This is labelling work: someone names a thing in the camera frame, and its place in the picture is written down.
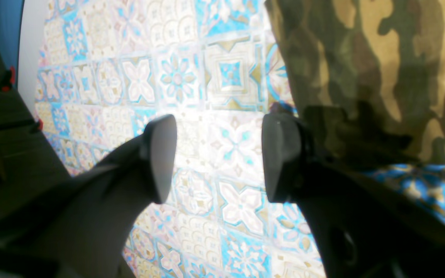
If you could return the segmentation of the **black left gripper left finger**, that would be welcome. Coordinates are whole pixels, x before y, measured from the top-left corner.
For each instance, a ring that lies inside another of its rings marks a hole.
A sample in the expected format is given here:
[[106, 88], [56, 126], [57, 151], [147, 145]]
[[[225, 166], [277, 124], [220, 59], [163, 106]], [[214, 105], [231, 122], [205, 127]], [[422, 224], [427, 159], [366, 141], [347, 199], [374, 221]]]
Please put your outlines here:
[[134, 277], [122, 250], [141, 212], [166, 202], [176, 146], [175, 117], [157, 117], [92, 169], [4, 217], [0, 278]]

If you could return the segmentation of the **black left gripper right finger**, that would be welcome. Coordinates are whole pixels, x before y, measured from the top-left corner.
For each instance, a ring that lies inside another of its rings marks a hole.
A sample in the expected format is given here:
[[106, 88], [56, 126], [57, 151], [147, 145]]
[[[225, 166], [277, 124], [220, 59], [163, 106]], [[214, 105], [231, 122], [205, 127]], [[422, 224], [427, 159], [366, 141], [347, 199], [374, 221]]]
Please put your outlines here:
[[267, 199], [295, 203], [329, 278], [445, 278], [445, 224], [404, 195], [317, 153], [286, 113], [262, 121]]

